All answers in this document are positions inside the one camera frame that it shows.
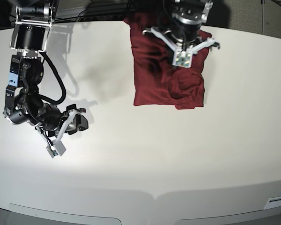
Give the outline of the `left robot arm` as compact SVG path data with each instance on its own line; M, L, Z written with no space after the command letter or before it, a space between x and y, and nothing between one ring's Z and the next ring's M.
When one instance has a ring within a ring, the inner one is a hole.
M219 49L220 43L214 38L204 38L199 34L212 7L212 0L163 0L162 9L169 24L165 28L161 25L145 28L142 34L153 34L173 52L190 51L197 54L203 48Z

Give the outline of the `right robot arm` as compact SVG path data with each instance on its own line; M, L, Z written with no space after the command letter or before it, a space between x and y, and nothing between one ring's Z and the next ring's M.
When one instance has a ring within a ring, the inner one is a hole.
M4 117L14 125L30 123L46 140L73 135L88 129L84 108L70 105L64 112L58 105L66 98L66 88L46 53L50 30L55 22L57 0L15 1L16 21L10 48L12 55L5 92ZM47 62L60 88L61 97L53 100L39 93Z

